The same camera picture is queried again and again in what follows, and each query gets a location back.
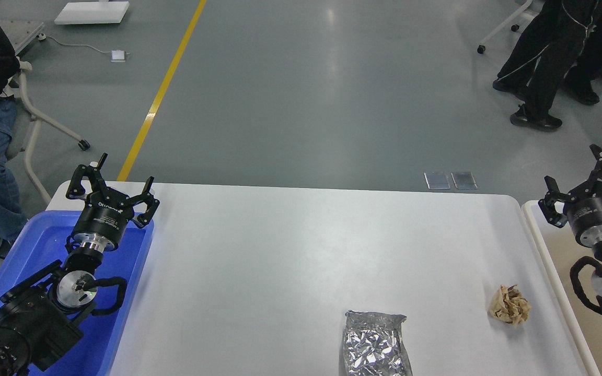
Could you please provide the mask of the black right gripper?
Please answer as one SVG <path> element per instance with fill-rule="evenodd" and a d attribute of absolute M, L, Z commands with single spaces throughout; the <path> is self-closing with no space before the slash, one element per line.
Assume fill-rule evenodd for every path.
<path fill-rule="evenodd" d="M 586 248 L 592 248 L 602 241 L 602 148 L 599 145 L 589 147 L 596 164 L 588 176 L 586 187 L 583 188 L 583 195 L 587 199 L 574 203 L 575 195 L 562 193 L 554 178 L 544 177 L 547 192 L 538 201 L 538 207 L 547 223 L 563 228 L 568 221 L 575 241 Z M 566 214 L 557 211 L 557 202 L 568 203 Z"/>

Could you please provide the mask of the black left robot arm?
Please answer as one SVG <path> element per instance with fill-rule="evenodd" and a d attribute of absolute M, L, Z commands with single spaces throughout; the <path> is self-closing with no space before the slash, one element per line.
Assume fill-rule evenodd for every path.
<path fill-rule="evenodd" d="M 151 223 L 160 201 L 151 191 L 153 177 L 134 196 L 108 186 L 101 174 L 106 159 L 103 153 L 97 164 L 79 165 L 70 179 L 65 196 L 85 205 L 67 236 L 67 259 L 48 264 L 0 298 L 0 375 L 27 375 L 31 365 L 47 370 L 83 338 L 82 321 L 124 304 L 128 281 L 97 278 L 97 268 L 106 252 L 119 247 L 127 224 Z"/>

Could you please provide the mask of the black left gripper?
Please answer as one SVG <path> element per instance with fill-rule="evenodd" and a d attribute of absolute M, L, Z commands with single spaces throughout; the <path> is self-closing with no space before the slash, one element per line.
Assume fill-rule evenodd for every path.
<path fill-rule="evenodd" d="M 67 199 L 80 199 L 85 202 L 85 207 L 72 231 L 74 241 L 97 240 L 101 245 L 98 251 L 113 251 L 119 247 L 126 226 L 132 221 L 137 228 L 144 228 L 152 221 L 157 211 L 160 200 L 156 199 L 151 191 L 154 178 L 149 177 L 139 195 L 129 197 L 117 190 L 108 189 L 100 173 L 108 153 L 103 153 L 96 166 L 79 164 L 76 167 L 65 197 Z M 91 193 L 86 194 L 82 185 L 83 178 L 90 182 Z M 126 206 L 120 206 L 126 200 Z M 136 214 L 134 207 L 144 203 L 146 209 L 141 214 Z"/>

